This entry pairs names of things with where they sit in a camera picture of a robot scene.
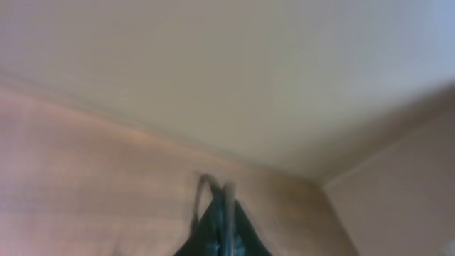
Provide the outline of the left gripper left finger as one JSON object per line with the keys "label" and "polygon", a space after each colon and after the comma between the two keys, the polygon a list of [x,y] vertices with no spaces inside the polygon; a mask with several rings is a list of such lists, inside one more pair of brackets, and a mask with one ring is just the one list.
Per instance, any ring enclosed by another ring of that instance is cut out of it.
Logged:
{"label": "left gripper left finger", "polygon": [[220,196],[214,196],[202,216],[195,206],[191,219],[190,235],[174,256],[219,256],[220,241]]}

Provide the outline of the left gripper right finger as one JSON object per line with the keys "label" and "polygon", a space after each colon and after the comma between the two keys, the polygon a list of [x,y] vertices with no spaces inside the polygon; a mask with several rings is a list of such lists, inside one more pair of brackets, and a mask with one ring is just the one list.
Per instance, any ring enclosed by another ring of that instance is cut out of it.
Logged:
{"label": "left gripper right finger", "polygon": [[234,256],[272,256],[256,233],[239,201],[235,201]]}

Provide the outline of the black cable long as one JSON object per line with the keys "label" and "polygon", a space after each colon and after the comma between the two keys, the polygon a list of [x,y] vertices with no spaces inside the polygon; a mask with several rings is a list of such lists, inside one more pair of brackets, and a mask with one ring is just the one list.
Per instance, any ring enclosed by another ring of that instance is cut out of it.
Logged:
{"label": "black cable long", "polygon": [[208,184],[213,200],[220,198],[222,206],[217,209],[219,221],[217,226],[221,228],[220,246],[221,255],[233,256],[235,253],[235,184],[228,181],[221,188],[220,184],[211,174],[201,174],[198,179],[195,201],[193,204],[193,216],[191,219],[191,235],[196,233],[199,226],[198,208],[203,194],[204,185]]}

